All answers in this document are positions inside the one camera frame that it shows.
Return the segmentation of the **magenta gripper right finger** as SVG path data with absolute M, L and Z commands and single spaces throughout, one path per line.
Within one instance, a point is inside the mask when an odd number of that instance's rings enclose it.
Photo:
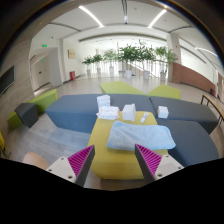
M 134 154 L 140 165 L 144 180 L 147 184 L 155 181 L 155 172 L 162 160 L 162 156 L 139 144 L 135 145 Z

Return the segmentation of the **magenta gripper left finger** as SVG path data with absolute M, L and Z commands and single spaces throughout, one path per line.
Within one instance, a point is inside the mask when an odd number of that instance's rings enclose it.
M 91 145 L 68 158 L 69 164 L 76 175 L 76 185 L 83 186 L 85 184 L 94 156 L 95 146 Z

